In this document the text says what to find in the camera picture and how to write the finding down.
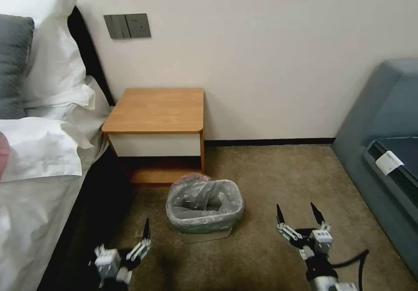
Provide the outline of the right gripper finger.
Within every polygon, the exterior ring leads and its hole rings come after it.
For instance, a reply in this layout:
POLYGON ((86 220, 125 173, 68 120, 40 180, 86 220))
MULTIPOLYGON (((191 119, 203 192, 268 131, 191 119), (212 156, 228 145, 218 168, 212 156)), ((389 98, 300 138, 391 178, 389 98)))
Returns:
POLYGON ((313 202, 310 202, 311 209, 314 215, 314 218, 319 225, 318 229, 313 230, 321 230, 321 231, 330 231, 330 224, 325 221, 324 216, 322 215, 321 211, 314 205, 313 202))
POLYGON ((276 204, 276 219, 278 232, 290 243, 290 244, 307 244, 308 235, 306 228, 293 229, 285 223, 283 213, 279 204, 276 204))

